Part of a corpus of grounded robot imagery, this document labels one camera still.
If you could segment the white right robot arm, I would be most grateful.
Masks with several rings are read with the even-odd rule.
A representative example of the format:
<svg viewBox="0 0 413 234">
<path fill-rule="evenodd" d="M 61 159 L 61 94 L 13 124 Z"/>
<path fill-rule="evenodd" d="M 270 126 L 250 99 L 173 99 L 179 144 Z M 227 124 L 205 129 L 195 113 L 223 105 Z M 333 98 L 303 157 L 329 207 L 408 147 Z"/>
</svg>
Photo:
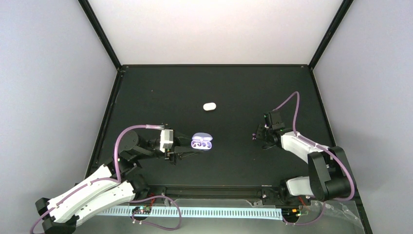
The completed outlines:
<svg viewBox="0 0 413 234">
<path fill-rule="evenodd" d="M 299 132 L 286 128 L 279 111 L 264 114 L 265 124 L 260 124 L 253 139 L 265 142 L 263 149 L 278 147 L 288 151 L 308 166 L 308 175 L 280 182 L 278 199 L 283 204 L 292 203 L 298 196 L 319 201 L 350 200 L 356 192 L 352 172 L 348 169 L 345 151 L 338 146 L 327 147 L 312 142 Z"/>
</svg>

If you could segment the purple earbud charging case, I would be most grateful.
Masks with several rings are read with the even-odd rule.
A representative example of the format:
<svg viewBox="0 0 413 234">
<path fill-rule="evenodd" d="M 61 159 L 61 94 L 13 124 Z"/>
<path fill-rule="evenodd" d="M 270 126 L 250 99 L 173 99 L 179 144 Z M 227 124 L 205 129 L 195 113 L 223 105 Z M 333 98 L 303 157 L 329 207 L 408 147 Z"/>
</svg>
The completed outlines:
<svg viewBox="0 0 413 234">
<path fill-rule="evenodd" d="M 212 135 L 208 133 L 195 133 L 192 136 L 191 147 L 197 150 L 210 150 L 212 149 Z"/>
</svg>

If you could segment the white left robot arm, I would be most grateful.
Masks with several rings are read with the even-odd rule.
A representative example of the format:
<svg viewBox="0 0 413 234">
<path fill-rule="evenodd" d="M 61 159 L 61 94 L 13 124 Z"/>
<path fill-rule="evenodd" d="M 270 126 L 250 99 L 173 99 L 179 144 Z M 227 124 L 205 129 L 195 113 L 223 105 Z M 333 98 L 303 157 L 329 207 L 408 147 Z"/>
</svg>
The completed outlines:
<svg viewBox="0 0 413 234">
<path fill-rule="evenodd" d="M 45 234 L 72 234 L 76 228 L 99 212 L 122 203 L 151 202 L 150 187 L 142 175 L 139 161 L 164 158 L 176 164 L 178 158 L 197 155 L 212 148 L 212 135 L 186 136 L 164 125 L 134 125 L 117 137 L 113 160 L 54 198 L 36 201 Z"/>
</svg>

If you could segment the black enclosure frame post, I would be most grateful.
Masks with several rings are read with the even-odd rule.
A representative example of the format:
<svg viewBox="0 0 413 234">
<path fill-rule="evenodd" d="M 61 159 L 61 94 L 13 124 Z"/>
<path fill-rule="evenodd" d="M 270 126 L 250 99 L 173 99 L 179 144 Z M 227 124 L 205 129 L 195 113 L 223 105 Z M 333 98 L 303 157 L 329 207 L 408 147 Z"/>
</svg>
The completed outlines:
<svg viewBox="0 0 413 234">
<path fill-rule="evenodd" d="M 110 60 L 112 61 L 114 67 L 116 68 L 116 70 L 119 70 L 122 67 L 122 64 L 119 61 L 106 33 L 104 32 L 104 29 L 101 26 L 90 2 L 88 0 L 78 0 L 78 2 L 86 17 L 88 18 L 91 26 L 93 27 L 96 35 L 98 36 L 98 39 L 100 40 L 105 51 L 107 52 Z"/>
</svg>

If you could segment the white earbud charging case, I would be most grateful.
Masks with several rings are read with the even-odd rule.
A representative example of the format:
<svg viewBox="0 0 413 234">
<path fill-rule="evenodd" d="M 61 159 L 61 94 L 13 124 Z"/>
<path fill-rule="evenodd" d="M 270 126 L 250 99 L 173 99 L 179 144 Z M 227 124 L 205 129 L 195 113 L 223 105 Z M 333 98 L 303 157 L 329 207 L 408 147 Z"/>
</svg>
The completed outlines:
<svg viewBox="0 0 413 234">
<path fill-rule="evenodd" d="M 213 110 L 216 109 L 216 107 L 217 107 L 217 105 L 216 105 L 215 102 L 209 102 L 209 103 L 205 103 L 205 104 L 203 105 L 203 109 L 204 109 L 205 111 L 213 111 Z"/>
</svg>

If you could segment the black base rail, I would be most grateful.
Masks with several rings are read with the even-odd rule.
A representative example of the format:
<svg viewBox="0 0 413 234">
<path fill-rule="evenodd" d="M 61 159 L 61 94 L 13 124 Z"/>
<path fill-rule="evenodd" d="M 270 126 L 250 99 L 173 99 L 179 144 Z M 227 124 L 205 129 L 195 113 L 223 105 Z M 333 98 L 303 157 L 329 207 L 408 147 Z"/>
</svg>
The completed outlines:
<svg viewBox="0 0 413 234">
<path fill-rule="evenodd" d="M 261 201 L 263 205 L 279 208 L 295 208 L 310 205 L 311 198 L 288 197 L 280 193 L 277 186 L 189 186 L 189 185 L 149 185 L 147 196 L 164 195 L 176 199 L 224 199 Z"/>
</svg>

